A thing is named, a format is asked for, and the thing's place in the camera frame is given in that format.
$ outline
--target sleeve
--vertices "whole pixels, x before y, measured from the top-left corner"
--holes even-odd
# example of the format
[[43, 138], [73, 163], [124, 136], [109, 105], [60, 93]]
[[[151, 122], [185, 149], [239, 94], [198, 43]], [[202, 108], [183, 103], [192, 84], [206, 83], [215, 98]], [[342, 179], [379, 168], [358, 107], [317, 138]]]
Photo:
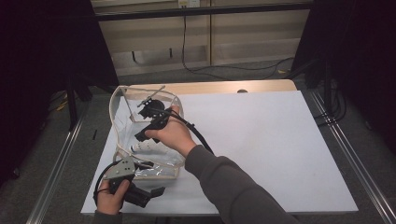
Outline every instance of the sleeve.
[[101, 213], [99, 211], [95, 211], [95, 215], [93, 216], [92, 224], [121, 224], [122, 223], [122, 213], [118, 213], [117, 215], [108, 215]]
[[199, 179], [205, 196], [218, 208], [227, 224], [298, 223], [265, 189], [226, 157], [216, 157], [197, 146], [186, 158], [186, 170]]

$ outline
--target gray carpet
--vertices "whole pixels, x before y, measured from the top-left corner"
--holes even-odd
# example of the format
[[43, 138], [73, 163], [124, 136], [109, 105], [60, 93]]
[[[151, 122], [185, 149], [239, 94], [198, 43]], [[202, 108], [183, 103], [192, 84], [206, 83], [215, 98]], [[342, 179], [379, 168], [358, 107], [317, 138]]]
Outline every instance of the gray carpet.
[[[244, 63], [238, 66], [264, 67], [274, 62]], [[291, 61], [282, 63], [278, 69], [290, 68]], [[231, 68], [209, 68], [204, 73], [214, 73], [231, 80], [262, 79], [273, 74], [274, 70], [245, 71]], [[274, 73], [272, 78], [284, 75]], [[169, 71], [120, 77], [120, 84], [171, 83], [191, 81], [219, 81], [217, 77], [192, 74], [185, 70]], [[309, 92], [304, 87], [302, 77], [295, 80], [296, 86], [304, 94], [312, 114], [317, 110]], [[92, 88], [93, 98], [89, 102], [89, 110], [83, 120], [76, 143], [71, 151], [68, 162], [62, 173], [60, 182], [55, 190], [49, 209], [43, 223], [90, 223], [92, 218], [83, 216], [79, 211], [85, 200], [86, 193], [92, 182], [94, 170], [104, 148], [106, 137], [110, 129], [108, 118], [109, 94]], [[347, 104], [346, 117], [339, 122], [351, 145], [357, 151], [369, 173], [382, 189], [392, 206], [396, 204], [396, 157], [384, 145], [380, 136], [368, 130], [364, 117], [352, 103]], [[41, 190], [44, 187], [51, 168], [63, 146], [68, 129], [68, 111], [52, 111], [47, 119], [35, 147], [30, 151], [21, 166], [21, 177], [9, 180], [0, 189], [0, 223], [25, 223], [28, 219]], [[349, 165], [344, 153], [335, 141], [327, 126], [320, 131], [334, 156], [336, 163], [352, 192], [360, 211], [353, 214], [331, 216], [297, 216], [302, 223], [384, 223], [368, 197], [361, 182]], [[218, 217], [175, 217], [169, 223], [219, 223]], [[124, 223], [155, 223], [154, 217], [126, 216]]]

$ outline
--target black bar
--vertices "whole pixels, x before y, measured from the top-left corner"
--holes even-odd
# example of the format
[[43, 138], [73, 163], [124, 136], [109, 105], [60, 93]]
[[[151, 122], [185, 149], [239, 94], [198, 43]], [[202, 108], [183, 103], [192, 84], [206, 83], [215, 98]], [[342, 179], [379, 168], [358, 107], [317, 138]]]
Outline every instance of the black bar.
[[232, 13], [249, 13], [249, 12], [265, 12], [265, 11], [288, 11], [288, 10], [304, 10], [310, 9], [317, 5], [328, 5], [333, 3], [283, 3], [283, 4], [266, 4], [238, 7], [190, 7], [190, 8], [172, 8], [151, 11], [137, 12], [112, 12], [112, 13], [96, 13], [94, 16], [87, 17], [63, 17], [52, 18], [55, 20], [77, 19], [77, 20], [96, 20], [96, 21], [122, 21], [137, 20], [165, 17], [183, 17], [183, 16], [200, 16], [215, 14], [232, 14]]

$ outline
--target person's left hand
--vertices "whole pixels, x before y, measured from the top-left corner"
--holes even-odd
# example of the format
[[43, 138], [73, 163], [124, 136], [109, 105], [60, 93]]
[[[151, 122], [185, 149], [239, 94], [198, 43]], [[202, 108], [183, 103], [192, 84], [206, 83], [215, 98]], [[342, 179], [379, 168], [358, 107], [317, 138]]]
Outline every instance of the person's left hand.
[[98, 193], [97, 211], [108, 215], [118, 214], [123, 203], [123, 196], [128, 190], [129, 185], [129, 180], [123, 180], [116, 193], [111, 194], [109, 181], [102, 180]]

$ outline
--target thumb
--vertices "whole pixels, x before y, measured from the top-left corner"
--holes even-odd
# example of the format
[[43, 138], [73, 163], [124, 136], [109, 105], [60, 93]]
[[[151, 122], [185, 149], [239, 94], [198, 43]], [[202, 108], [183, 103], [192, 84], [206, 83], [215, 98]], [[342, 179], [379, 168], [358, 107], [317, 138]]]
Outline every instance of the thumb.
[[121, 201], [125, 192], [128, 190], [130, 185], [129, 180], [123, 180], [119, 186], [119, 188], [117, 189], [116, 193], [114, 194], [114, 197], [118, 200]]
[[157, 138], [158, 139], [158, 130], [146, 130], [145, 135], [149, 138]]

